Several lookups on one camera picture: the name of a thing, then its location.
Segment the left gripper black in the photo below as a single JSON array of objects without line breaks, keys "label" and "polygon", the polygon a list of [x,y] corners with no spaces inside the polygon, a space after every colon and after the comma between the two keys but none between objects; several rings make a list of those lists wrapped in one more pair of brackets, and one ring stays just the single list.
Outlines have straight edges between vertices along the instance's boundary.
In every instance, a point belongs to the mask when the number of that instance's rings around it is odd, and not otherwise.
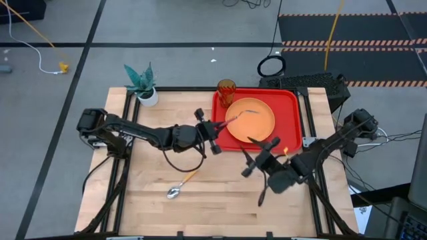
[{"label": "left gripper black", "polygon": [[211,152],[214,155],[220,154],[222,150],[220,146],[216,143],[216,139],[218,138],[219,133],[226,128],[228,122],[212,122],[210,120],[206,121],[204,119],[204,112],[201,108],[196,109],[194,115],[199,121],[199,123],[196,125],[196,128],[201,132],[202,139],[204,141],[209,142],[209,144],[211,145]]}]

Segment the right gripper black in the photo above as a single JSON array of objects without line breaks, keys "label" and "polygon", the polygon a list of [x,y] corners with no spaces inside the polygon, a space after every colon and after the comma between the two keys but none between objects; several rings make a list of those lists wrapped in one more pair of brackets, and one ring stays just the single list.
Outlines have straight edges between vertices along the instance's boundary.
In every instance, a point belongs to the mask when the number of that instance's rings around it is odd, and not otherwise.
[{"label": "right gripper black", "polygon": [[240,149],[246,158],[247,167],[242,171],[243,177],[249,177],[253,170],[257,167],[260,171],[272,175],[276,171],[282,168],[282,164],[272,155],[271,150],[280,143],[279,137],[274,137],[272,142],[258,141],[251,137],[248,139],[258,147],[260,147],[260,153],[253,159],[249,153],[240,145]]}]

